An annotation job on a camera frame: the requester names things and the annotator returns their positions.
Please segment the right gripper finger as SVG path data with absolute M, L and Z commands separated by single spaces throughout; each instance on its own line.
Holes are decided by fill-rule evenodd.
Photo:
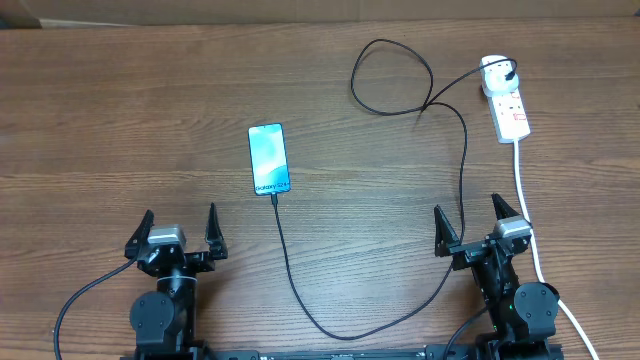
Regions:
M 513 209 L 498 193 L 491 195 L 494 211 L 498 220 L 503 220 L 515 216 L 520 213 Z
M 459 246 L 461 239 L 439 205 L 434 207 L 434 220 L 436 225 L 434 253 L 437 257 L 449 256 L 450 249 Z

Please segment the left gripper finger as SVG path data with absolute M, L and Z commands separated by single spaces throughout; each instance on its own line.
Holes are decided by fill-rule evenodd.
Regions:
M 205 242 L 209 246 L 209 256 L 211 259 L 223 260 L 228 258 L 227 245 L 220 228 L 217 208 L 214 203 L 210 204 Z
M 124 256 L 127 259 L 138 257 L 140 250 L 148 243 L 148 236 L 153 225 L 154 213 L 151 210 L 147 210 L 140 225 L 125 245 Z

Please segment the blue Galaxy smartphone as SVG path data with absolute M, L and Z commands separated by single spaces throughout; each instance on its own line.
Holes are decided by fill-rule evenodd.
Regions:
M 283 127 L 280 123 L 248 129 L 254 193 L 258 196 L 288 192 L 291 179 Z

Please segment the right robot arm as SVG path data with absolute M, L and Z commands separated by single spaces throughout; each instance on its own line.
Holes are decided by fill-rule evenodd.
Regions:
M 462 242 L 441 207 L 434 208 L 434 253 L 450 257 L 454 271 L 471 269 L 484 307 L 461 325 L 442 350 L 444 359 L 561 359 L 562 347 L 549 338 L 556 334 L 559 292 L 546 282 L 520 283 L 512 260 L 532 244 L 532 226 L 497 193 L 492 195 L 497 221 L 484 239 Z M 480 334 L 472 345 L 455 348 L 460 335 L 487 313 L 491 333 Z

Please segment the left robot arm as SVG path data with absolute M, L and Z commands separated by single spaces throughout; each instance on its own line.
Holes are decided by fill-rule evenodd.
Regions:
M 228 257 L 215 205 L 210 206 L 204 241 L 206 251 L 187 252 L 183 228 L 178 224 L 156 226 L 148 210 L 126 243 L 125 257 L 156 279 L 156 289 L 137 298 L 130 309 L 135 359 L 214 357 L 195 334 L 197 275 L 214 271 L 215 262 Z

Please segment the white power strip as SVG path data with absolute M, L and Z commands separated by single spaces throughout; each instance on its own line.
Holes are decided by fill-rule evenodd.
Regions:
M 531 133 L 519 88 L 487 101 L 499 143 L 513 143 Z

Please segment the cardboard backdrop board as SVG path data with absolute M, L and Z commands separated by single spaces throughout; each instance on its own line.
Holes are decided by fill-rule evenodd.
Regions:
M 1 0 L 15 27 L 623 17 L 639 0 Z

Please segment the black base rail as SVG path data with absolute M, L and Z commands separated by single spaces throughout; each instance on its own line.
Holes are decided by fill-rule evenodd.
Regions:
M 333 352 L 275 352 L 260 353 L 251 351 L 212 351 L 198 354 L 197 352 L 151 355 L 149 357 L 134 354 L 120 357 L 122 360 L 133 359 L 213 359 L 213 360 L 440 360 L 444 359 L 445 345 L 427 345 L 414 349 L 385 349 L 385 350 L 344 350 Z M 550 345 L 550 354 L 538 352 L 534 355 L 516 355 L 514 351 L 505 351 L 506 356 L 501 359 L 565 359 L 560 345 Z M 471 345 L 453 345 L 449 349 L 447 359 L 481 359 Z

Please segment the white USB wall charger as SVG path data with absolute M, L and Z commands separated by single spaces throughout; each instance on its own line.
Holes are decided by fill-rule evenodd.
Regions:
M 484 94 L 489 97 L 506 95 L 519 88 L 517 64 L 504 55 L 488 55 L 480 60 Z

